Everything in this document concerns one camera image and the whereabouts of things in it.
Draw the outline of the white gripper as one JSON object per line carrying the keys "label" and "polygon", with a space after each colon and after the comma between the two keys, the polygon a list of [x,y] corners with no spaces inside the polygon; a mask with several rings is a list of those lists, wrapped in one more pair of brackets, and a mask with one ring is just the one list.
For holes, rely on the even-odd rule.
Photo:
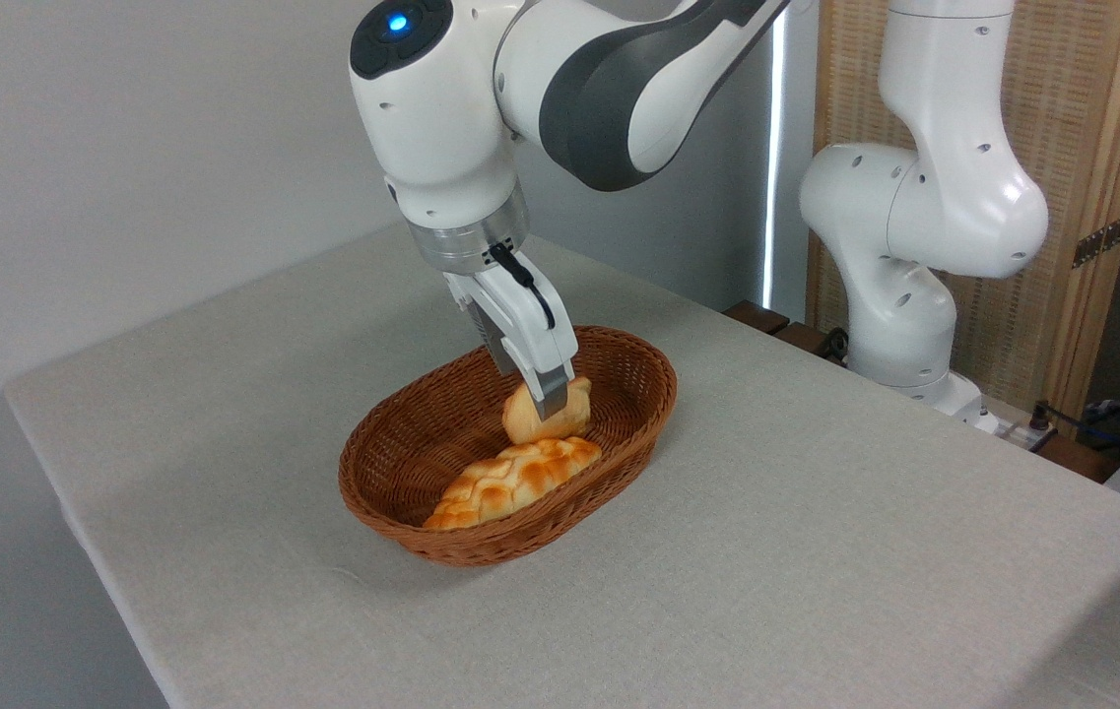
{"label": "white gripper", "polygon": [[446,273],[500,375],[523,376],[540,421],[564,409],[577,352],[573,326],[554,286],[523,254],[491,256],[477,274]]}

